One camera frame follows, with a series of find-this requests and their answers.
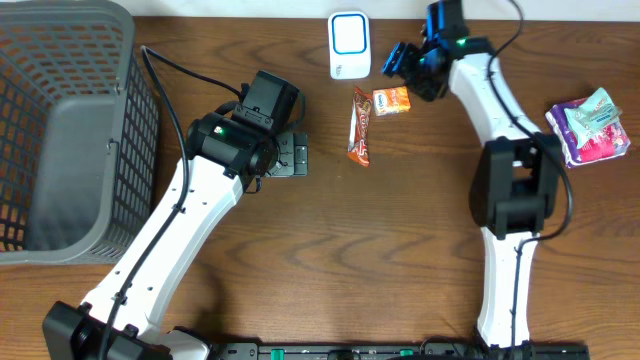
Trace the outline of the purple red liner pack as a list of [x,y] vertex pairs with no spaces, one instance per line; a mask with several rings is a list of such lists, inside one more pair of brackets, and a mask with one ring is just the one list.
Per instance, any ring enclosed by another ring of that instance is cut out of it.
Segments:
[[567,168],[587,165],[620,157],[626,154],[631,145],[620,122],[608,125],[594,135],[588,142],[578,146],[577,138],[570,128],[565,109],[574,109],[582,105],[586,98],[555,104],[545,114],[549,128],[559,137],[564,163]]

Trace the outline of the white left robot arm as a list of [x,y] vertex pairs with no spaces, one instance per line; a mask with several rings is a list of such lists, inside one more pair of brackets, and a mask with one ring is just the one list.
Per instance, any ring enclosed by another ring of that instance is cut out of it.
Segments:
[[124,256],[73,307],[56,302],[43,321],[53,359],[207,359],[208,341],[163,332],[171,299],[203,244],[263,177],[308,173],[308,136],[255,111],[194,121],[167,191]]

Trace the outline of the red snack wrapper packet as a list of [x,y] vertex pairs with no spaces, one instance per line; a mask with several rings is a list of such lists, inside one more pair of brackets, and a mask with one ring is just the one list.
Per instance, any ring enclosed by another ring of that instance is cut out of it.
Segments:
[[372,96],[362,91],[359,87],[355,87],[347,156],[363,167],[370,165],[368,129],[372,107]]

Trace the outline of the orange Kleenex tissue pack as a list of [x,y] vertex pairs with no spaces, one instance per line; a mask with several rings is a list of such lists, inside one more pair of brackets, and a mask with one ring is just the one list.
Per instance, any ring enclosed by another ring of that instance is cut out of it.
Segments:
[[377,116],[408,112],[411,109],[406,86],[374,90],[373,100]]

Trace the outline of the green Zappy wipes pack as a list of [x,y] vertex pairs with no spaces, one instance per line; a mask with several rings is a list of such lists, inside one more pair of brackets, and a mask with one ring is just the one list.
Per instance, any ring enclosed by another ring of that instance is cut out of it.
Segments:
[[606,126],[616,122],[621,110],[614,104],[608,92],[599,88],[577,108],[567,108],[564,113],[576,137],[577,147],[582,148]]

